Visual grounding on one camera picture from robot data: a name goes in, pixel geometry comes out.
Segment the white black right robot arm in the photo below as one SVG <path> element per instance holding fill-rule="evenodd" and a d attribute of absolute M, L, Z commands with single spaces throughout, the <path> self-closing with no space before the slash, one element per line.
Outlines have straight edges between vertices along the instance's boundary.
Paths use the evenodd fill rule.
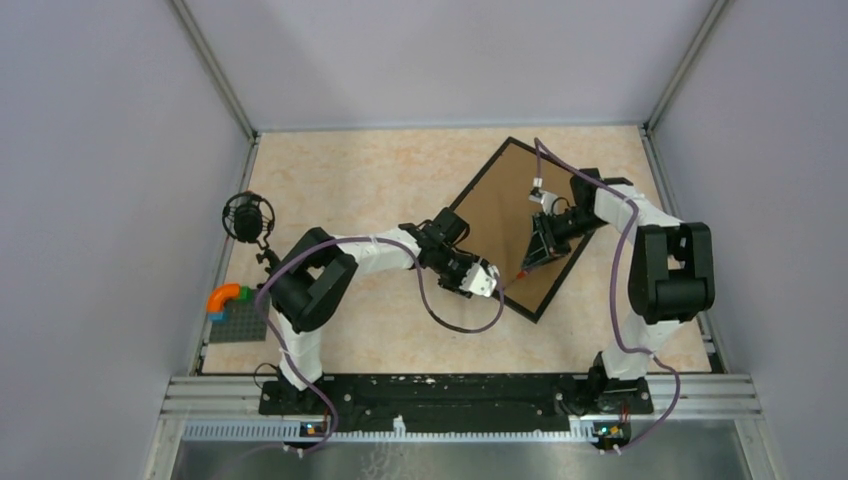
<path fill-rule="evenodd" d="M 577 399 L 600 412 L 643 401 L 644 376 L 657 350 L 715 299 L 712 239 L 701 222 L 684 222 L 651 203 L 626 178 L 583 169 L 570 180 L 573 200 L 557 211 L 559 196 L 535 177 L 529 194 L 540 204 L 520 272 L 526 275 L 571 253 L 572 240 L 609 225 L 632 246 L 627 278 L 630 310 L 613 322 L 612 344 L 600 352 Z"/>

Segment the blue red handled screwdriver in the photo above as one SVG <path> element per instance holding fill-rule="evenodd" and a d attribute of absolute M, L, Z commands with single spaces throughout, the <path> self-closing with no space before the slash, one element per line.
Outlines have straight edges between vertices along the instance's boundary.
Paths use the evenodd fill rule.
<path fill-rule="evenodd" d="M 520 270 L 511 280 L 505 280 L 503 285 L 504 289 L 509 288 L 511 285 L 516 283 L 517 281 L 525 278 L 529 275 L 529 271 L 527 269 Z"/>

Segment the black wooden picture frame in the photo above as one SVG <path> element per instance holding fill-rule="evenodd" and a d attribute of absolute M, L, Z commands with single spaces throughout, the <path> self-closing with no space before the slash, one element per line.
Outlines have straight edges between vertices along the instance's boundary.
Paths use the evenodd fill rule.
<path fill-rule="evenodd" d="M 528 199 L 536 169 L 534 148 L 509 137 L 450 204 L 470 228 L 458 246 L 497 266 L 503 283 L 520 271 L 532 216 L 541 210 Z M 567 255 L 504 289 L 506 305 L 525 319 L 539 322 L 592 237 L 572 240 Z"/>

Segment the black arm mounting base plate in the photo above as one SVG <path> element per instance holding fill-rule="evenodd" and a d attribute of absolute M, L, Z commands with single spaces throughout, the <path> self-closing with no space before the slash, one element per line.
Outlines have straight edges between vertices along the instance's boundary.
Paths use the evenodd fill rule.
<path fill-rule="evenodd" d="M 336 432 L 378 432 L 402 419 L 412 433 L 566 431 L 572 417 L 615 419 L 655 411 L 648 383 L 596 370 L 522 374 L 326 374 L 314 390 L 286 380 L 262 386 L 263 416 L 306 415 Z"/>

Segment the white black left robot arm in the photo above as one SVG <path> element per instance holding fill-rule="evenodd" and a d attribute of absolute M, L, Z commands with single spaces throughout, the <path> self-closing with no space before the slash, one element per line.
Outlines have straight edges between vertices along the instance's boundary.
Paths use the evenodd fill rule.
<path fill-rule="evenodd" d="M 283 339 L 279 364 L 287 381 L 283 401 L 297 413 L 319 404 L 323 375 L 321 330 L 357 278 L 389 270 L 432 270 L 441 288 L 463 297 L 489 297 L 498 269 L 457 247 L 468 224 L 444 208 L 433 220 L 403 223 L 375 235 L 334 236 L 321 227 L 308 230 L 284 257 L 265 253 L 270 303 Z"/>

